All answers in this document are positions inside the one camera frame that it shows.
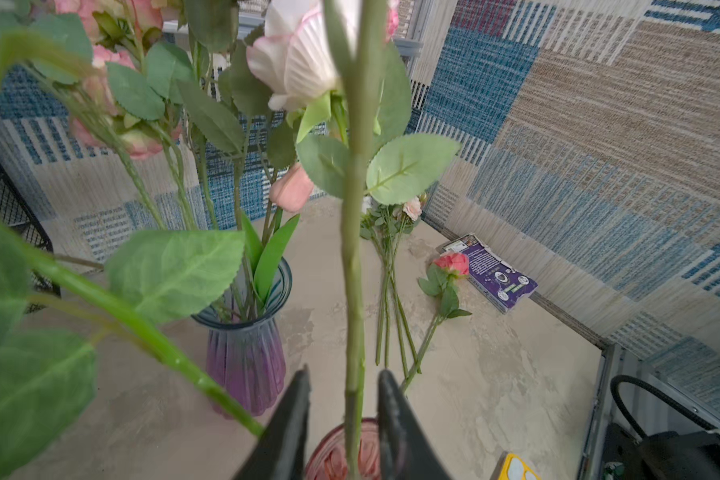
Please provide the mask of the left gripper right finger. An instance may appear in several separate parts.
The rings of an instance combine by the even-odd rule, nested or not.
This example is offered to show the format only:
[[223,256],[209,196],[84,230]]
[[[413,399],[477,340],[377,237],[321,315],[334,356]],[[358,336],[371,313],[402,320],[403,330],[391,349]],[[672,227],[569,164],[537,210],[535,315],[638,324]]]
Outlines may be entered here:
[[389,370],[378,375],[377,398],[381,478],[449,479]]

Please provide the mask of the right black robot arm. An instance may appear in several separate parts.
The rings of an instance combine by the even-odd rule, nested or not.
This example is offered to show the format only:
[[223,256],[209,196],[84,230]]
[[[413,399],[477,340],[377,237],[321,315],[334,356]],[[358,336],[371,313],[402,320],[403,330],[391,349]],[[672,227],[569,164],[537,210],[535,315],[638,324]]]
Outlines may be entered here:
[[[621,397],[623,383],[650,393],[700,429],[685,434],[676,431],[648,434]],[[720,479],[720,429],[636,377],[614,377],[610,381],[610,392],[633,432],[616,423],[608,427],[603,449],[603,479]]]

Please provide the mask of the pale cream rose stem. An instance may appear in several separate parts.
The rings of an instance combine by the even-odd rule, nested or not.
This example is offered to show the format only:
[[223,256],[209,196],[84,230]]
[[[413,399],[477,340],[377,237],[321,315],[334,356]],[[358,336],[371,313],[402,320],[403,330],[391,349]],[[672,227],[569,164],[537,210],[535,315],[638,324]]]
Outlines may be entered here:
[[404,203],[445,170],[459,144],[408,134],[411,87],[393,41],[392,1],[274,1],[247,49],[251,73],[271,89],[271,107],[299,120],[298,162],[315,186],[341,202],[346,296],[345,462],[361,475],[365,311],[361,217],[366,198]]

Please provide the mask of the coral pink rose stem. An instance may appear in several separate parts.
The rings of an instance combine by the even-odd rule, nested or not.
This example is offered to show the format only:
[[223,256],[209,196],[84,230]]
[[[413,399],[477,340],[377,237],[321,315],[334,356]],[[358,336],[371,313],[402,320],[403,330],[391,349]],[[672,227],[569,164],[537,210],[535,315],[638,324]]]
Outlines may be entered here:
[[422,372],[424,357],[429,350],[437,328],[446,320],[469,317],[472,313],[460,306],[458,282],[469,275],[469,259],[464,253],[445,252],[434,259],[428,269],[427,277],[419,278],[420,289],[436,301],[437,309],[418,349],[413,366],[407,371],[401,384],[406,393],[415,377]]

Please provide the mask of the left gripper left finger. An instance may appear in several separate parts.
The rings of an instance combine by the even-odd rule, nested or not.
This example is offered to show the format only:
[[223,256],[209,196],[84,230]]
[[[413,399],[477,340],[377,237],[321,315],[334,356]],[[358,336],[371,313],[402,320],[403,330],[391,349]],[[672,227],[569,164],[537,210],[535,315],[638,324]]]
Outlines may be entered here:
[[264,433],[234,480],[303,478],[310,391],[309,371],[304,367],[293,376]]

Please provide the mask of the dark red glass vase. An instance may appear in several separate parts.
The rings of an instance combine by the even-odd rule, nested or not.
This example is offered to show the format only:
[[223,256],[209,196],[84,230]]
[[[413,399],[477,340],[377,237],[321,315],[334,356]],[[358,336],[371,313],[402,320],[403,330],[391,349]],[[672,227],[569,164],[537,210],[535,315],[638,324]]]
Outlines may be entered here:
[[[380,448],[378,422],[374,418],[363,418],[358,451],[358,468],[361,479],[380,480]],[[305,467],[304,479],[330,480],[348,479],[345,435],[343,426],[331,430],[320,442]]]

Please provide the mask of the purple blue glass vase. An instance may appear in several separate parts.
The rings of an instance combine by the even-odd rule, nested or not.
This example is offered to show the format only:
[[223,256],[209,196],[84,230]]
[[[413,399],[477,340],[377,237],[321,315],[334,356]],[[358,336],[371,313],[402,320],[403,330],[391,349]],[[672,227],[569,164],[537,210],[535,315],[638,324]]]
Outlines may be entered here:
[[205,370],[252,416],[272,407],[284,388],[285,355],[276,317],[292,290],[286,260],[276,270],[264,305],[248,299],[240,273],[223,296],[192,316],[208,330]]

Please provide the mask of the white rose stem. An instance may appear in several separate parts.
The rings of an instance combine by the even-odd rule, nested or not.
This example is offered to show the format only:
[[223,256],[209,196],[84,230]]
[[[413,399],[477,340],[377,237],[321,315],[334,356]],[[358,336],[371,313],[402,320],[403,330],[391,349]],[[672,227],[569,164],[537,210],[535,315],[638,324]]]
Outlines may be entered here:
[[104,333],[124,336],[260,436],[262,425],[160,329],[220,298],[238,273],[244,246],[244,235],[235,231],[142,230],[108,260],[108,283],[99,286],[0,221],[0,479],[54,442],[96,393],[92,340],[20,327],[26,307],[38,299],[33,274],[104,311]]

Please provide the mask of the pink tulip bud stem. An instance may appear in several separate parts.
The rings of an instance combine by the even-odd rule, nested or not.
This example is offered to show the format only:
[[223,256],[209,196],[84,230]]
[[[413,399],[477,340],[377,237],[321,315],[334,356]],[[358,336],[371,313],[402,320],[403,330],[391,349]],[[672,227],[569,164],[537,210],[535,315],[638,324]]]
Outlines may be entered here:
[[265,230],[271,232],[266,241],[256,232],[247,216],[241,217],[245,258],[252,272],[248,285],[251,303],[257,314],[265,312],[274,289],[278,266],[299,223],[298,212],[307,203],[313,190],[313,182],[302,165],[296,163],[270,188],[269,200],[276,209],[272,226]]

